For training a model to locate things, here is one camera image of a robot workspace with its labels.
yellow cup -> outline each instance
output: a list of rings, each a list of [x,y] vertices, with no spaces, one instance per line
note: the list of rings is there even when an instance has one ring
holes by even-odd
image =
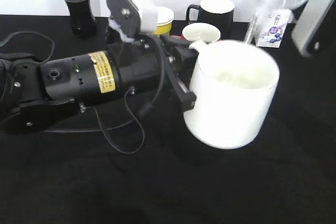
[[[174,12],[167,7],[157,6],[158,12],[157,30],[154,32],[156,35],[170,34],[174,20]]]

black cable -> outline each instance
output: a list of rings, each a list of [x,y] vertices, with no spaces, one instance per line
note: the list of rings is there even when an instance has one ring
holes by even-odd
[[[159,81],[159,85],[157,87],[158,89],[156,90],[156,94],[155,94],[154,98],[152,99],[152,101],[148,104],[145,104],[143,106],[143,108],[141,108],[139,110],[138,116],[141,117],[141,118],[146,116],[149,113],[149,111],[153,108],[154,103],[159,98],[159,96],[162,92],[163,86],[164,86],[164,78],[165,78],[165,69],[164,69],[164,67],[165,67],[164,66],[165,54],[164,54],[164,51],[163,51],[163,47],[161,45],[161,41],[160,41],[159,37],[153,36],[153,35],[146,35],[146,38],[149,39],[150,41],[152,41],[153,44],[154,44],[155,56],[156,56],[156,58],[157,58],[157,60],[160,64],[160,81]]]
[[[15,68],[20,66],[20,65],[27,65],[27,64],[43,65],[51,59],[51,57],[53,56],[54,51],[55,51],[55,42],[52,39],[50,39],[48,36],[46,36],[44,34],[41,34],[37,31],[17,31],[15,33],[12,33],[12,34],[8,35],[3,41],[0,42],[0,47],[3,47],[4,45],[6,45],[13,37],[15,37],[16,35],[19,35],[19,34],[32,34],[32,35],[37,35],[39,37],[45,38],[46,40],[49,40],[51,42],[51,51],[50,51],[49,56],[44,61],[41,61],[41,62],[33,61],[31,59],[16,60],[15,62],[13,62],[11,71],[15,70]]]
[[[142,133],[142,141],[141,141],[141,144],[139,145],[139,147],[134,150],[134,151],[131,151],[131,152],[128,152],[128,151],[123,151],[121,150],[121,148],[119,146],[117,146],[117,144],[114,142],[113,138],[111,137],[109,131],[107,130],[104,122],[101,120],[101,118],[99,117],[99,114],[98,114],[98,111],[96,108],[93,108],[96,112],[96,116],[97,116],[97,120],[98,120],[98,124],[100,126],[100,129],[101,129],[101,132],[103,133],[104,137],[106,138],[106,140],[109,142],[109,144],[114,148],[116,149],[118,152],[120,153],[123,153],[123,154],[134,154],[136,152],[138,152],[141,147],[143,146],[144,142],[145,142],[145,130],[143,129],[143,126],[142,124],[140,123],[140,121],[138,120],[138,118],[133,114],[133,112],[131,111],[130,107],[128,106],[127,104],[127,95],[132,91],[134,90],[134,87],[130,87],[128,89],[128,91],[125,93],[124,95],[124,102],[125,102],[125,108],[127,110],[127,112],[134,118],[134,120],[137,122],[137,124],[139,125],[140,129],[141,129],[141,133]]]
[[[121,128],[124,128],[128,125],[130,125],[131,123],[133,123],[135,120],[129,120],[128,122],[125,122],[123,124],[120,124],[118,126],[115,127],[109,127],[107,128],[108,131],[115,131]],[[70,134],[70,133],[98,133],[101,132],[101,129],[49,129],[49,130],[45,130],[43,131],[45,133],[59,133],[59,134]]]

gray device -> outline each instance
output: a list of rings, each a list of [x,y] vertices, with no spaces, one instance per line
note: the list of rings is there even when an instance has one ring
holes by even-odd
[[[305,57],[314,57],[335,41],[335,0],[309,0],[293,32],[294,44]]]

mug handle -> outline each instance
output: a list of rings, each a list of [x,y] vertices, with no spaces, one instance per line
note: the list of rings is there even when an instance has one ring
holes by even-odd
[[[185,20],[190,23],[190,9],[195,9],[195,10],[200,10],[200,6],[199,5],[190,5],[187,9],[187,14],[185,17]]]

yellow label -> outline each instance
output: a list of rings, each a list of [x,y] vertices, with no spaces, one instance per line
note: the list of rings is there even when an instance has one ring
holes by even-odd
[[[89,54],[89,56],[91,57],[97,74],[100,92],[104,94],[116,90],[114,75],[106,54],[100,51],[93,52]]]

